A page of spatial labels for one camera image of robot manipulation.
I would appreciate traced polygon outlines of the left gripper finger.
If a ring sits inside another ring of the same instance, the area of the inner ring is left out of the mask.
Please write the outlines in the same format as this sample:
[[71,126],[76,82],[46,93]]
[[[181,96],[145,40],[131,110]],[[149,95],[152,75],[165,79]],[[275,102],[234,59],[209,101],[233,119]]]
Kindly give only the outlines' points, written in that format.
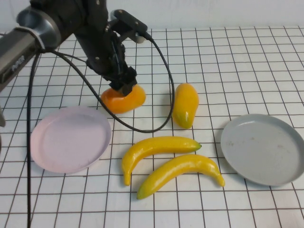
[[123,96],[127,96],[132,92],[133,80],[123,81],[123,80],[112,80],[109,86],[120,93]]
[[124,73],[123,81],[127,86],[133,87],[137,84],[136,76],[136,70],[132,67],[128,67]]

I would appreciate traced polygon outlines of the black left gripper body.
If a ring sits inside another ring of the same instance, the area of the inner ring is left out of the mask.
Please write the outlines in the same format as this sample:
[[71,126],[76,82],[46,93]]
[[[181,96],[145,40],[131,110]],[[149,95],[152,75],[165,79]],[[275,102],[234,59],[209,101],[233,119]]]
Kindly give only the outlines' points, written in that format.
[[77,41],[93,71],[110,82],[123,80],[129,66],[125,61],[125,48],[114,31],[84,26],[77,31]]

